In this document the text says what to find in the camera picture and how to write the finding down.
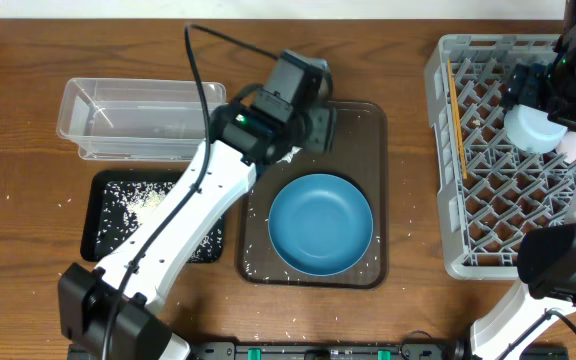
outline brown tray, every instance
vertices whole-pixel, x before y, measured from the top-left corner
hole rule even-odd
[[[260,284],[370,289],[388,272],[388,169],[386,114],[375,104],[333,102],[337,128],[333,149],[323,156],[300,151],[290,163],[270,167],[246,196],[237,247],[237,270]],[[268,214],[275,197],[291,181],[308,174],[340,176],[366,196],[374,233],[365,255],[350,269],[332,276],[302,273],[277,254],[268,235]]]

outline wooden stick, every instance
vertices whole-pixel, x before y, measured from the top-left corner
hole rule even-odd
[[[450,106],[452,107],[452,121],[455,128],[455,137],[457,139],[457,152],[459,153],[459,162],[461,163],[461,173],[463,179],[468,178],[466,171],[466,154],[464,152],[464,140],[461,135],[461,121],[459,118],[459,106],[457,105],[457,87],[455,86],[455,78],[452,76],[452,64],[450,59],[446,64],[448,67],[448,85],[450,87]]]

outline tray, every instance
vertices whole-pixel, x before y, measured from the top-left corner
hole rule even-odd
[[[121,245],[139,227],[138,212],[129,211],[136,191],[141,199],[156,206],[181,177],[180,171],[105,170],[92,180],[88,212],[81,239],[81,256],[86,261],[99,261]],[[156,196],[144,196],[155,191]],[[204,237],[189,263],[211,263],[221,256],[224,217]]]
[[[444,266],[456,279],[511,280],[526,232],[563,223],[576,162],[554,152],[517,149],[499,106],[515,64],[549,64],[558,35],[446,35],[424,71],[428,121],[439,157],[437,194]],[[462,180],[450,111],[447,59],[457,102],[468,178]]]
[[[242,201],[237,270],[253,283],[369,289],[388,271],[388,195],[386,115],[376,105],[333,102],[337,128],[333,149],[324,156],[300,151],[290,162],[270,167]],[[307,174],[340,176],[363,192],[373,213],[372,241],[362,259],[332,276],[313,276],[286,264],[268,236],[268,213],[284,186]]]

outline green clip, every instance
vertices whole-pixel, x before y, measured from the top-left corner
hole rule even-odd
[[[377,360],[390,360],[390,351],[379,350],[377,352]]]
[[[249,349],[248,360],[261,360],[261,349]]]

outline light blue bowl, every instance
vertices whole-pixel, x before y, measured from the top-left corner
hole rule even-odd
[[[334,275],[366,253],[372,239],[372,211],[348,181],[307,175],[279,192],[270,208],[268,232],[279,256],[293,268],[309,275]]]

